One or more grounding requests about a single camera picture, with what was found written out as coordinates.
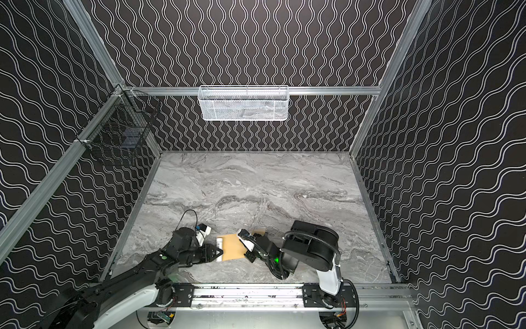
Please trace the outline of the brown paper envelope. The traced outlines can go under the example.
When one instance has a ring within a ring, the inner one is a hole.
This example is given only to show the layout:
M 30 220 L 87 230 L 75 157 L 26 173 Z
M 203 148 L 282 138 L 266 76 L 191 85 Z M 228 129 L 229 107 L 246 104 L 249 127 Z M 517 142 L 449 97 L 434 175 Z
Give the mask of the brown paper envelope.
M 219 237 L 223 237 L 223 261 L 243 259 L 245 253 L 248 251 L 245 246 L 240 242 L 237 237 L 237 233 L 225 234 Z

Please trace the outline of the white glue stick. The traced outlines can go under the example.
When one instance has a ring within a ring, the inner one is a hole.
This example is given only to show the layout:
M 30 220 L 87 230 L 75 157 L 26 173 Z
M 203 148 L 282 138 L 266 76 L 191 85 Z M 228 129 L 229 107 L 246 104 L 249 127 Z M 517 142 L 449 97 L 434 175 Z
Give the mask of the white glue stick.
M 223 261 L 223 237 L 217 237 L 216 238 L 216 248 L 218 249 L 217 259 L 216 262 L 222 262 Z

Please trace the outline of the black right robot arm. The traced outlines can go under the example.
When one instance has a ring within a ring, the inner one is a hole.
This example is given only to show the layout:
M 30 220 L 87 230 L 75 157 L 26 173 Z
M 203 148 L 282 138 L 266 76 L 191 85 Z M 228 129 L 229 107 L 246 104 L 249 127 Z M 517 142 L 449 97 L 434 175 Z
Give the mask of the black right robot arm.
M 319 286 L 313 296 L 304 297 L 305 301 L 327 309 L 334 308 L 342 298 L 343 277 L 341 274 L 341 253 L 338 249 L 338 233 L 325 226 L 294 221 L 290 230 L 285 232 L 283 244 L 278 247 L 268 238 L 268 234 L 250 234 L 241 229 L 237 233 L 239 241 L 245 246 L 245 258 L 250 262 L 261 260 L 273 276 L 286 280 L 295 273 L 299 263 L 316 270 Z

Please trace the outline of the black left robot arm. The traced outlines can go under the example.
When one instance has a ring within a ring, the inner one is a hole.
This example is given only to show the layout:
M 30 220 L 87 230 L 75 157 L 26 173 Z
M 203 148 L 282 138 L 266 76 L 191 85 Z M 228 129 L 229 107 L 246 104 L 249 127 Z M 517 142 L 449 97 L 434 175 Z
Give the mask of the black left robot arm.
M 129 314 L 152 304 L 173 305 L 169 276 L 180 267 L 212 263 L 223 256 L 215 244 L 198 240 L 205 233 L 175 230 L 168 243 L 145 256 L 135 267 L 102 283 L 63 291 L 37 328 L 110 328 Z

